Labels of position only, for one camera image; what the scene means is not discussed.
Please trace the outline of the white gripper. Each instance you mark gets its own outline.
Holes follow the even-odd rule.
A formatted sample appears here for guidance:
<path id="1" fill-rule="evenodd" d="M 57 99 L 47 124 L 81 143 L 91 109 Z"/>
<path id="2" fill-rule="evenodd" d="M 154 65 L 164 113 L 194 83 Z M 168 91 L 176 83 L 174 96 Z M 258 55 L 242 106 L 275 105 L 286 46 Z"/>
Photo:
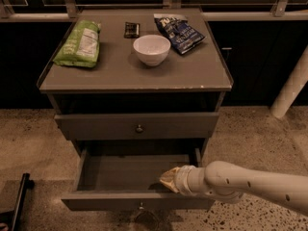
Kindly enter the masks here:
<path id="1" fill-rule="evenodd" d="M 185 196 L 204 196 L 209 190 L 209 186 L 205 182 L 204 167 L 174 167 L 164 172 L 160 179 L 166 188 Z"/>

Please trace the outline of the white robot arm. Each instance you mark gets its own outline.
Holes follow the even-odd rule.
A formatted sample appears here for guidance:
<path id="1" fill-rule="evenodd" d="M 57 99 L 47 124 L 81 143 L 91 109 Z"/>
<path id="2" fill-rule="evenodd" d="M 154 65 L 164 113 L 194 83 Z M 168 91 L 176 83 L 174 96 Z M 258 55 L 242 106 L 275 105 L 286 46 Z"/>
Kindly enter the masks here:
<path id="1" fill-rule="evenodd" d="M 239 167 L 223 161 L 206 167 L 182 166 L 164 172 L 160 182 L 185 196 L 238 203 L 252 194 L 308 216 L 308 177 Z"/>

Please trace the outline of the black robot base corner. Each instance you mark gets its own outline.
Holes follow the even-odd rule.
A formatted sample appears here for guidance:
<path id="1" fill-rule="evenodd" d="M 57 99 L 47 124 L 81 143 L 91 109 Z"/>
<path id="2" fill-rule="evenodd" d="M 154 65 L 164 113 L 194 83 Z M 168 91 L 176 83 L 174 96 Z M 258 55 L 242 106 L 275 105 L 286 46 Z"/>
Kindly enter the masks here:
<path id="1" fill-rule="evenodd" d="M 23 173 L 13 209 L 0 213 L 0 231 L 18 231 L 27 191 L 35 186 L 28 172 Z"/>

